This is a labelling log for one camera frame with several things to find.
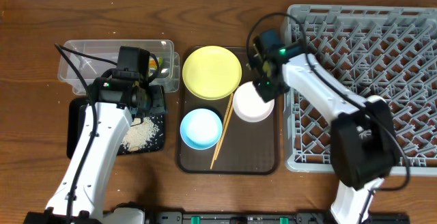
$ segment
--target white granules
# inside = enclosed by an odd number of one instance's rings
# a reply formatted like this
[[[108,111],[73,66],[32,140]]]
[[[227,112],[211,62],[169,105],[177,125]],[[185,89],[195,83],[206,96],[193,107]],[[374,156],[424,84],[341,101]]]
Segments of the white granules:
[[[141,120],[135,118],[132,123],[132,127],[129,128],[128,133],[123,138],[122,146],[129,152],[134,152],[140,149],[150,146],[150,140],[159,131],[157,125],[155,125],[149,117],[143,119],[144,122],[140,124]]]

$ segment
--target green object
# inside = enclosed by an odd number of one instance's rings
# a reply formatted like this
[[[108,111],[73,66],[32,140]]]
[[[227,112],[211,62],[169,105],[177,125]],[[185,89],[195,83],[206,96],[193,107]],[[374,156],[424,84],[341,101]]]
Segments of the green object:
[[[279,224],[288,224],[288,218],[287,217],[281,217],[279,219]]]
[[[192,216],[191,224],[200,224],[200,216]]]

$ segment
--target wooden table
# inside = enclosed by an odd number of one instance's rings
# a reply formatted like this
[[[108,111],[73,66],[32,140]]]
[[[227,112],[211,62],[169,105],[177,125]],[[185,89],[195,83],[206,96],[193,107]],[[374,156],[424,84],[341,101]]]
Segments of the wooden table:
[[[199,45],[244,46],[253,23],[295,3],[437,7],[437,0],[9,0],[0,24],[0,223],[43,211],[67,169],[71,86],[57,80],[54,43],[84,39],[170,39],[183,54]],[[279,27],[282,18],[259,30]],[[293,212],[327,210],[338,179],[292,173],[270,176],[183,173],[175,164],[178,94],[167,95],[165,148],[120,156],[105,209],[138,201],[153,210]],[[401,183],[390,177],[386,186]],[[378,193],[375,212],[407,212],[413,223],[436,220],[437,178],[413,177],[398,193]]]

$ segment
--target dish rack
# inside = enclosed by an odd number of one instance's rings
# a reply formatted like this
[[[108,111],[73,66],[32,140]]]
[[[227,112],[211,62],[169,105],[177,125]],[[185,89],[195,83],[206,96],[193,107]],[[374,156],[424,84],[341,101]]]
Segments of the dish rack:
[[[437,176],[437,9],[291,5],[287,12],[304,25],[309,48],[336,79],[387,101],[412,175]],[[300,37],[289,18],[281,31],[286,44]],[[293,89],[283,114],[287,168],[333,172],[324,118]],[[391,173],[405,174],[401,162]]]

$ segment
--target brown tray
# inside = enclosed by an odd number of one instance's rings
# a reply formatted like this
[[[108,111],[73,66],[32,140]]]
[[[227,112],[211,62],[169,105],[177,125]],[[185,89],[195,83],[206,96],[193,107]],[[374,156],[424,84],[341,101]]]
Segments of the brown tray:
[[[194,50],[189,50],[186,59]],[[254,80],[257,75],[247,67],[246,50],[243,47],[226,47],[233,52],[242,65],[240,85]],[[199,108],[207,108],[216,112],[223,121],[229,96],[220,100],[204,100],[196,97],[181,86],[181,116]],[[179,136],[176,148],[176,161],[179,168],[187,173],[221,173],[221,174],[257,174],[273,173],[279,165],[279,111],[278,100],[272,113],[263,121],[248,123],[232,114],[226,136],[214,167],[210,169],[215,146],[207,150],[194,150],[188,147]]]

